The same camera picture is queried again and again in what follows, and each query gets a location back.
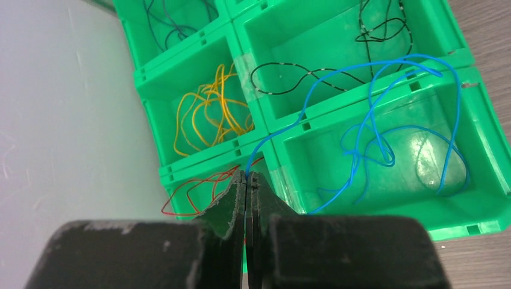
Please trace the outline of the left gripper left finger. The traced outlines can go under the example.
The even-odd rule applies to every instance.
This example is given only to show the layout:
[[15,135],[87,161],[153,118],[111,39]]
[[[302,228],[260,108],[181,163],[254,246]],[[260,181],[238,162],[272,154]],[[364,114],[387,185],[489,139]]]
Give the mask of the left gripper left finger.
[[27,288],[240,288],[245,172],[188,221],[76,220],[49,238]]

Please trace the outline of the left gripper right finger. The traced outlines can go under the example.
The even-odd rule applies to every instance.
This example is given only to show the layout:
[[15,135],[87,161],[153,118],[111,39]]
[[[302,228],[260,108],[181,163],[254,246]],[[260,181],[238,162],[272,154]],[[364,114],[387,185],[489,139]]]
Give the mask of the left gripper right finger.
[[247,175],[249,288],[450,288],[425,228],[403,216],[300,215]]

